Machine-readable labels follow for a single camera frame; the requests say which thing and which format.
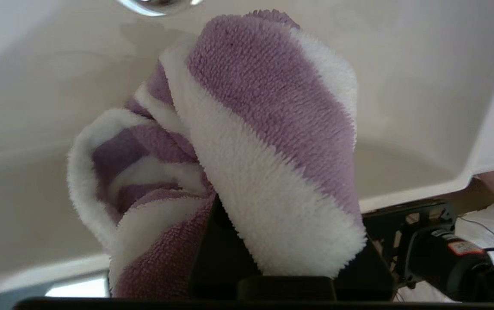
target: sink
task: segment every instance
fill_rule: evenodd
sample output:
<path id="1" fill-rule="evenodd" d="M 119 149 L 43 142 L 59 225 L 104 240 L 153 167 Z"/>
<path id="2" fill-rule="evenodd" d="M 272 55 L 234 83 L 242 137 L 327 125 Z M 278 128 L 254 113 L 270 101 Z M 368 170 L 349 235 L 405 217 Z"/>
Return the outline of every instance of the sink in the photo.
<path id="1" fill-rule="evenodd" d="M 107 0 L 0 6 L 0 292 L 107 268 L 68 200 L 70 143 L 213 16 L 277 8 L 352 64 L 364 212 L 465 187 L 494 95 L 487 0 L 205 0 L 156 19 Z"/>

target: white stripe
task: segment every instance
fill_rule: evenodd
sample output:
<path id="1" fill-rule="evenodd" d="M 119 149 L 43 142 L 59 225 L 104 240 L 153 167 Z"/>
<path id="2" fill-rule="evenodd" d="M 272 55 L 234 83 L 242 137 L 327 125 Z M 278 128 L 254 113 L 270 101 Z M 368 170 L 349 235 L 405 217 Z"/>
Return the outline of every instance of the white stripe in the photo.
<path id="1" fill-rule="evenodd" d="M 324 86 L 351 116 L 356 134 L 358 83 L 354 69 L 317 37 L 296 28 L 290 28 L 290 34 L 300 44 L 304 57 L 312 62 L 322 77 Z"/>
<path id="2" fill-rule="evenodd" d="M 115 223 L 98 201 L 98 179 L 94 172 L 92 152 L 125 128 L 149 124 L 149 120 L 123 109 L 108 110 L 75 138 L 68 157 L 68 186 L 71 200 L 83 223 L 104 248 L 110 248 L 115 237 Z"/>
<path id="3" fill-rule="evenodd" d="M 164 230 L 193 218 L 202 202 L 195 198 L 159 200 L 129 210 L 119 222 L 115 247 L 109 251 L 111 288 L 123 270 L 148 251 Z"/>
<path id="4" fill-rule="evenodd" d="M 206 192 L 201 182 L 202 168 L 194 163 L 162 163 L 155 157 L 145 156 L 124 171 L 109 185 L 109 200 L 114 202 L 121 188 L 156 182 L 177 182 L 185 191 L 202 195 Z"/>
<path id="5" fill-rule="evenodd" d="M 239 236 L 266 275 L 336 276 L 365 245 L 330 196 L 216 102 L 184 65 L 196 37 L 161 56 L 174 106 Z"/>
<path id="6" fill-rule="evenodd" d="M 188 139 L 188 132 L 176 114 L 171 105 L 161 100 L 153 98 L 147 90 L 147 84 L 143 82 L 134 94 L 138 103 L 147 109 L 153 118 L 167 131 L 179 133 L 182 137 Z"/>

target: towel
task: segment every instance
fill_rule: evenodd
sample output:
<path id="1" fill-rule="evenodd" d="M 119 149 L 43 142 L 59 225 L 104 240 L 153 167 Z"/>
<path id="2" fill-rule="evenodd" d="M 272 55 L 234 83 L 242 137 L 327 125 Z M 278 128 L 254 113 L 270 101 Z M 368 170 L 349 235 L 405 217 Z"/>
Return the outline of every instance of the towel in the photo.
<path id="1" fill-rule="evenodd" d="M 187 298 L 216 193 L 264 275 L 337 276 L 365 245 L 356 98 L 350 65 L 276 10 L 180 37 L 68 158 L 113 296 Z"/>

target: purple and white striped towel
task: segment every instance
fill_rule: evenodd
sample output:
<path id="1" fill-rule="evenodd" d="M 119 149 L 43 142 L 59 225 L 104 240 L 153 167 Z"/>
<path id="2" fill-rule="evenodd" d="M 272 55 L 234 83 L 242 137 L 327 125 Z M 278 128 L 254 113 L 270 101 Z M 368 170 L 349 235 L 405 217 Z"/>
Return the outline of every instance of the purple and white striped towel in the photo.
<path id="1" fill-rule="evenodd" d="M 113 295 L 185 298 L 216 192 L 265 275 L 336 276 L 365 244 L 356 96 L 349 64 L 277 11 L 218 16 L 168 47 L 69 156 Z"/>

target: white sink basin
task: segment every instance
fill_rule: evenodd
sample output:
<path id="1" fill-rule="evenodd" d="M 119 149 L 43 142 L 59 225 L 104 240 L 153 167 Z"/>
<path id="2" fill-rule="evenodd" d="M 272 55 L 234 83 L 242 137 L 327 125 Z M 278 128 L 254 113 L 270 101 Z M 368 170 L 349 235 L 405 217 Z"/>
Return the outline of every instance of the white sink basin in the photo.
<path id="1" fill-rule="evenodd" d="M 283 10 L 353 65 L 364 211 L 463 188 L 494 94 L 494 1 L 206 0 L 157 20 L 108 0 L 1 6 L 0 291 L 107 267 L 68 200 L 70 141 L 218 14 Z"/>

